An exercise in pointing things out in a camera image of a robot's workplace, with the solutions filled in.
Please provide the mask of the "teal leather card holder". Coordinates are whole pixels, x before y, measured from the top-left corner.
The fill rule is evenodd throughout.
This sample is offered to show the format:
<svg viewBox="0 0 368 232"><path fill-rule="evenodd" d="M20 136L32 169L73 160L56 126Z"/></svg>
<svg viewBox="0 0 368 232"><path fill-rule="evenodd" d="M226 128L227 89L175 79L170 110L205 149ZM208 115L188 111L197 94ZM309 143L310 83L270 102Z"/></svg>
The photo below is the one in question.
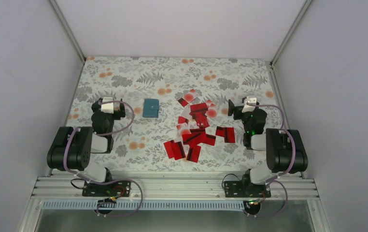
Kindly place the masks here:
<svg viewBox="0 0 368 232"><path fill-rule="evenodd" d="M145 99L143 104L142 116L145 118L158 118L159 115L159 100Z"/></svg>

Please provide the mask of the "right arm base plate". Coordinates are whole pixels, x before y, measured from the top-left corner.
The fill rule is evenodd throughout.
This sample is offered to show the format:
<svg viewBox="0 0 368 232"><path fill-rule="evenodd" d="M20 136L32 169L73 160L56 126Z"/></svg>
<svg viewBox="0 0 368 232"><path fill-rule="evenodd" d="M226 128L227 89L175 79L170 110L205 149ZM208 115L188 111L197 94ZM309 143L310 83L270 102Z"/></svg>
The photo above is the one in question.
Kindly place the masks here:
<svg viewBox="0 0 368 232"><path fill-rule="evenodd" d="M222 187L226 198L270 198L271 192L264 185L243 184L241 181L224 181Z"/></svg>

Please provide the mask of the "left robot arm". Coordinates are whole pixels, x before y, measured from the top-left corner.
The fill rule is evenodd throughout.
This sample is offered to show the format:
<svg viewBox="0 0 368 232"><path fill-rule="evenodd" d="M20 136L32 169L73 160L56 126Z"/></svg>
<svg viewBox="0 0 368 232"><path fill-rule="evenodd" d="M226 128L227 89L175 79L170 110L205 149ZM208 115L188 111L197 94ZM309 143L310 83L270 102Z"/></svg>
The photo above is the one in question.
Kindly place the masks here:
<svg viewBox="0 0 368 232"><path fill-rule="evenodd" d="M123 100L98 99L91 106L91 126L60 127L47 153L51 169L69 172L89 184L102 196L113 191L108 168L91 160L92 154L109 154L113 149L114 122L126 116Z"/></svg>

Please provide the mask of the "red card with stripe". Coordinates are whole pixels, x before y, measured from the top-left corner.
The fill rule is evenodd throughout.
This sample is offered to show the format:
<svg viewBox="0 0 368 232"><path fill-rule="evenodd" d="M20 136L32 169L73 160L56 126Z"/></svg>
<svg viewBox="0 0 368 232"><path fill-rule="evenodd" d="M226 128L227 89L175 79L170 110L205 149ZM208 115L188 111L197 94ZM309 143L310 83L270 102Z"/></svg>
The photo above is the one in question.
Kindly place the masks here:
<svg viewBox="0 0 368 232"><path fill-rule="evenodd" d="M195 147L206 140L207 134L204 129L190 129L190 134L182 135L183 144Z"/></svg>

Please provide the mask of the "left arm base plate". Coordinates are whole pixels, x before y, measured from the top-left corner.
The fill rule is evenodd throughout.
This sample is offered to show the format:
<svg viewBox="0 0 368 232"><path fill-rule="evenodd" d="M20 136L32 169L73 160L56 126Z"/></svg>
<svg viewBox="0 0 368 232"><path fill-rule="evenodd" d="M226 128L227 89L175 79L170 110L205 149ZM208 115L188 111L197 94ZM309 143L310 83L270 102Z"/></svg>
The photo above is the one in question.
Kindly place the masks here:
<svg viewBox="0 0 368 232"><path fill-rule="evenodd" d="M82 196L84 197L128 197L130 194L131 182L118 181L109 185L90 184L85 182Z"/></svg>

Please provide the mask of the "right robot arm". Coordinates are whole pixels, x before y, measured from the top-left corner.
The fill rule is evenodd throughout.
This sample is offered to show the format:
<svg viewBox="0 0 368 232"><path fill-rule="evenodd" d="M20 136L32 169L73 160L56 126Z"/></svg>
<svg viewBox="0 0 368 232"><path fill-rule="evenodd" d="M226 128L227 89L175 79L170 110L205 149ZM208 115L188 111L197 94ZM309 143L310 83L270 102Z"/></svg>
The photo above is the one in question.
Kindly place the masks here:
<svg viewBox="0 0 368 232"><path fill-rule="evenodd" d="M242 102L243 106L236 106L228 100L228 115L242 122L245 148L266 154L266 163L248 170L249 179L241 183L242 193L252 197L259 191L259 185L269 184L285 174L303 172L309 161L299 131L285 128L284 112L279 106L259 104L256 98L244 98ZM279 128L265 128L268 113L264 107L279 110Z"/></svg>

